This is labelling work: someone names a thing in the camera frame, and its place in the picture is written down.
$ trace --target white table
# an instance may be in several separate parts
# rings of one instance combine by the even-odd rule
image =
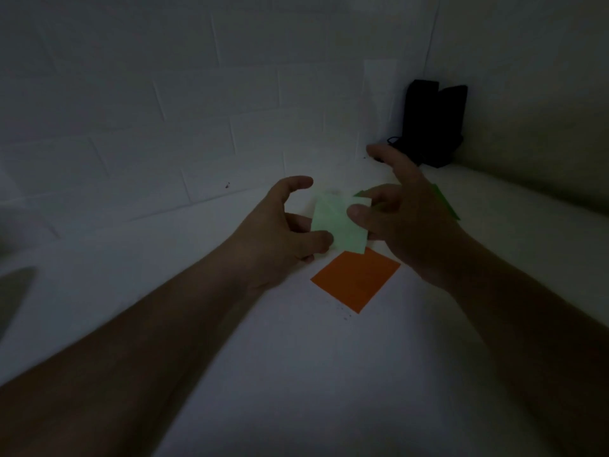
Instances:
[[[607,218],[458,166],[425,173],[478,240],[609,324]],[[329,179],[357,192],[393,176],[360,160]],[[4,258],[0,275],[35,275],[0,341],[0,382],[188,267],[266,191]],[[299,213],[310,206],[307,192],[287,204]],[[384,244],[375,248],[390,255]],[[356,315],[309,281],[334,256],[263,296],[155,455],[552,455],[448,295],[403,266]]]

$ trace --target green paper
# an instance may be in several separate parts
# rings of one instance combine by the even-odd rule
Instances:
[[[442,191],[440,191],[440,188],[438,187],[438,185],[432,184],[431,186],[433,187],[434,192],[438,196],[438,198],[442,201],[442,203],[446,206],[446,208],[448,208],[448,211],[453,216],[453,218],[457,221],[461,221],[461,218],[459,218],[459,215],[457,215],[457,212],[455,212],[453,210],[453,207],[451,207],[451,204],[448,203],[446,197],[444,197],[444,194],[442,194]]]
[[[330,231],[334,236],[334,243],[331,248],[353,253],[364,253],[368,231],[356,225],[346,215],[346,209],[354,203],[369,207],[372,199],[320,194],[313,213],[311,231]]]

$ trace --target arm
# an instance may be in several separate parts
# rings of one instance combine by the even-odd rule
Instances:
[[[0,454],[133,454],[225,315],[331,245],[287,215],[277,183],[219,248],[78,343],[0,388]]]
[[[469,237],[406,156],[384,145],[368,152],[401,186],[367,191],[375,208],[351,206],[351,219],[453,296],[567,455],[608,455],[609,329]]]

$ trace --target finger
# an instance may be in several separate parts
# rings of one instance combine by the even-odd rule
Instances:
[[[402,186],[399,184],[381,184],[358,194],[358,197],[372,199],[372,206],[377,203],[396,203],[402,200]]]
[[[310,176],[290,176],[279,180],[266,195],[265,199],[285,203],[290,194],[299,189],[308,189],[313,185]]]
[[[286,213],[285,220],[290,230],[295,233],[307,233],[311,230],[311,218],[306,216]]]
[[[313,231],[295,234],[297,258],[306,258],[314,253],[326,253],[334,242],[334,237],[328,231]]]
[[[366,146],[366,151],[371,157],[381,159],[389,165],[402,184],[424,178],[421,170],[406,155],[390,145],[370,144]]]
[[[365,205],[355,204],[346,209],[346,214],[356,225],[371,233],[383,235],[386,213],[375,211]]]

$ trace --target sticky note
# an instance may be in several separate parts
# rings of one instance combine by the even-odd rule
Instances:
[[[442,191],[440,191],[440,188],[438,187],[438,185],[432,184],[431,187],[434,189],[435,194],[442,201],[442,203],[446,206],[446,208],[448,208],[448,211],[453,216],[453,218],[457,221],[461,221],[461,218],[459,218],[459,215],[457,215],[457,212],[455,212],[453,210],[453,207],[451,207],[451,204],[448,203],[446,197],[444,197],[444,194],[442,193]]]
[[[311,282],[359,314],[399,267],[400,263],[366,247],[362,255],[341,253]]]
[[[311,231],[330,231],[334,236],[331,248],[363,253],[368,240],[368,231],[356,225],[346,215],[346,209],[354,203],[369,207],[372,199],[320,194],[315,204]]]

